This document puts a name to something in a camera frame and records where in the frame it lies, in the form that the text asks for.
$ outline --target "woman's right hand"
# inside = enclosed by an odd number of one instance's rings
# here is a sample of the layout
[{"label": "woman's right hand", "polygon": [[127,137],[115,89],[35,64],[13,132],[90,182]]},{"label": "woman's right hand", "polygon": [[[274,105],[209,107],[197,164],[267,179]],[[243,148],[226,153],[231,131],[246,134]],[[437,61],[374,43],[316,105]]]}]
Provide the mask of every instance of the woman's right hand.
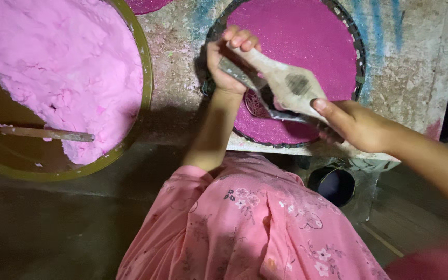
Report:
[{"label": "woman's right hand", "polygon": [[[314,100],[312,107],[345,140],[364,152],[391,153],[395,138],[407,130],[403,125],[383,118],[353,100],[330,102],[318,98]],[[320,138],[334,143],[334,139],[323,132],[320,133]]]}]

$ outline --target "pink floral dress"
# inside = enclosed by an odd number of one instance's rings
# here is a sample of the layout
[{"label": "pink floral dress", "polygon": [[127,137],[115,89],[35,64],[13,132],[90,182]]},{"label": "pink floral dress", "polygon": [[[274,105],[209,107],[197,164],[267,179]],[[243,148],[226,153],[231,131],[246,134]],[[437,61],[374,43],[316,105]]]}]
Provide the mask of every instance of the pink floral dress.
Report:
[{"label": "pink floral dress", "polygon": [[168,179],[117,279],[388,279],[350,222],[263,156]]}]

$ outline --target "concrete floor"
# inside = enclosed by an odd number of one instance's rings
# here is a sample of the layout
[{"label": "concrete floor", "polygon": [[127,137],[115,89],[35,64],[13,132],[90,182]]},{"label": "concrete floor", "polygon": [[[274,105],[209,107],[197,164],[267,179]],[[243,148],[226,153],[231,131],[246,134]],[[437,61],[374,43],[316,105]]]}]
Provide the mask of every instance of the concrete floor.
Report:
[{"label": "concrete floor", "polygon": [[[134,144],[112,165],[75,180],[33,183],[0,176],[0,279],[112,279],[181,148]],[[307,178],[327,159],[268,154]],[[378,174],[354,172],[356,196],[342,208],[353,224],[370,212]]]}]

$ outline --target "magenta powder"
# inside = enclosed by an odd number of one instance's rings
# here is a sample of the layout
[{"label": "magenta powder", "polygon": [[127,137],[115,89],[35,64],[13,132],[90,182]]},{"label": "magenta powder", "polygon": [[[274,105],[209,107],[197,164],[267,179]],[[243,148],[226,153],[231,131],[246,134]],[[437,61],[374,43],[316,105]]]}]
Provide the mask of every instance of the magenta powder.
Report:
[{"label": "magenta powder", "polygon": [[136,15],[160,10],[172,0],[125,0]]},{"label": "magenta powder", "polygon": [[[250,0],[227,19],[249,29],[263,53],[277,61],[311,70],[329,100],[352,97],[357,73],[352,35],[319,0]],[[263,143],[296,144],[318,137],[314,127],[258,118],[241,102],[236,129]]]}]

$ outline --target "metal spatula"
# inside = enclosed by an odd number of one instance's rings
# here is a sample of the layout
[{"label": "metal spatula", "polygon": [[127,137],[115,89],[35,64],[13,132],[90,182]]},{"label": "metal spatula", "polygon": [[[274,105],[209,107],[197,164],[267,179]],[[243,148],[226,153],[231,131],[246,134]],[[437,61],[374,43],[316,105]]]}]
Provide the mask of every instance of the metal spatula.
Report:
[{"label": "metal spatula", "polygon": [[[237,48],[233,51],[240,56],[243,55],[242,58],[259,70],[265,79],[258,77],[258,72],[254,69],[240,69],[227,57],[221,59],[219,69],[252,89],[271,118],[310,124],[334,137],[337,142],[344,141],[329,126],[329,122],[310,105],[312,99],[326,98],[312,72],[272,60],[256,49],[242,52]],[[275,108],[274,97],[286,111]]]},{"label": "metal spatula", "polygon": [[5,135],[51,138],[79,142],[92,142],[95,139],[94,135],[83,132],[65,130],[41,130],[19,127],[0,127],[0,133]]}]

